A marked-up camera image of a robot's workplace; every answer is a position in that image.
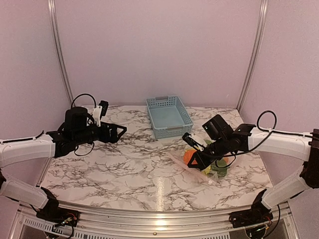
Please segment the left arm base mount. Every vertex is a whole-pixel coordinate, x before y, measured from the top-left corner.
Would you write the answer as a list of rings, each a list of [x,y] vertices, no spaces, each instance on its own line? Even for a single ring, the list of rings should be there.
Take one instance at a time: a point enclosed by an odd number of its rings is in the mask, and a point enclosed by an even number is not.
[[[43,209],[38,209],[36,217],[56,223],[56,226],[69,225],[76,227],[78,223],[79,212],[76,210],[59,207],[56,197],[48,190],[41,187],[48,198],[48,202]]]

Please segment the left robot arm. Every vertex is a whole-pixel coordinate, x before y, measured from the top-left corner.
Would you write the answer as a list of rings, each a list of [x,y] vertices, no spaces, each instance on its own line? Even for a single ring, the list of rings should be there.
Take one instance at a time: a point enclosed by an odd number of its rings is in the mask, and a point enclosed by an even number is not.
[[[73,107],[66,111],[64,123],[56,131],[42,132],[30,138],[2,140],[0,142],[0,167],[34,160],[66,156],[80,145],[116,143],[127,131],[125,126],[102,122],[106,114],[103,106],[94,108],[90,114],[84,107]],[[57,199],[47,189],[35,187],[7,174],[0,175],[0,194],[42,210],[51,221],[63,217]]]

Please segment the orange fake fruit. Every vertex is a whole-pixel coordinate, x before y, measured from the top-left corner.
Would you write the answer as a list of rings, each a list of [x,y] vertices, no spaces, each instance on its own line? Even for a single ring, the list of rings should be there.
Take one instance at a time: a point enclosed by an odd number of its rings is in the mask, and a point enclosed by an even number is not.
[[[188,149],[184,152],[183,161],[185,164],[189,163],[194,153],[196,153],[194,149]]]

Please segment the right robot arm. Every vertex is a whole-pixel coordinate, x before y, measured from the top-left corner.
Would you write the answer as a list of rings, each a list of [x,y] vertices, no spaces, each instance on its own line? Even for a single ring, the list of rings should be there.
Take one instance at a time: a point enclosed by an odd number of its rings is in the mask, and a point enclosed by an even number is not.
[[[226,156],[237,156],[252,151],[290,156],[303,162],[293,174],[272,188],[266,189],[255,198],[247,219],[259,222],[277,204],[308,189],[319,187],[319,131],[294,133],[262,129],[254,124],[241,124],[236,129],[225,122],[207,122],[203,125],[213,140],[207,144],[195,134],[186,132],[182,139],[196,150],[191,158],[200,170],[206,169],[213,161]]]

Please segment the yellow fake bananas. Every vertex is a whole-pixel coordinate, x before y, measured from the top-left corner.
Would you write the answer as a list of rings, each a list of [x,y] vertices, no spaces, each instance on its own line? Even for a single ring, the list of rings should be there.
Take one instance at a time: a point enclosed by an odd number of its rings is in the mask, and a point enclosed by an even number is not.
[[[213,175],[215,174],[214,170],[212,170],[210,167],[207,167],[206,169],[202,170],[202,173],[205,175]]]

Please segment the clear zip top bag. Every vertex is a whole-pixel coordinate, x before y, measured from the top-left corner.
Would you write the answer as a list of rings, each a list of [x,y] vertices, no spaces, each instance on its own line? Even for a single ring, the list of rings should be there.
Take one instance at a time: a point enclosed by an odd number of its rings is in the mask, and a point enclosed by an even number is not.
[[[167,152],[166,155],[171,160],[173,160],[174,163],[176,163],[178,166],[180,166],[181,168],[183,168],[184,170],[189,172],[191,175],[195,176],[202,183],[205,182],[205,183],[207,183],[209,185],[215,185],[222,178],[224,178],[224,177],[218,177],[217,174],[205,175],[205,174],[202,173],[203,169],[189,168],[187,166],[187,164],[185,164],[184,161],[183,161],[184,152],[186,150],[188,150],[188,149],[194,149],[194,148],[188,147],[186,149],[174,150],[174,151]],[[233,163],[233,161],[236,159],[236,157],[234,156],[234,159],[232,159],[231,157],[224,157],[223,159],[227,162],[228,168],[229,168],[231,166],[231,164]]]

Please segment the green fake vegetable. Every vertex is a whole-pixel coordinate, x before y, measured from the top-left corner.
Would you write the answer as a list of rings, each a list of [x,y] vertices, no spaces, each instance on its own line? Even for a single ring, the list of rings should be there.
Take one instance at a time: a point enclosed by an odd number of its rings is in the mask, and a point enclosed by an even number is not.
[[[215,160],[211,165],[210,172],[217,174],[218,177],[225,177],[228,170],[228,164],[224,159]]]

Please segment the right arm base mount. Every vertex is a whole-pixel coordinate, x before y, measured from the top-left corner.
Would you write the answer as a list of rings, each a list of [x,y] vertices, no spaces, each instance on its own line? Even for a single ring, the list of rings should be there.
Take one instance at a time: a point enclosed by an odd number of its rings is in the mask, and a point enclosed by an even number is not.
[[[266,208],[262,204],[262,196],[265,192],[266,189],[258,193],[250,209],[231,212],[229,214],[229,222],[233,228],[251,226],[273,219],[271,209]]]

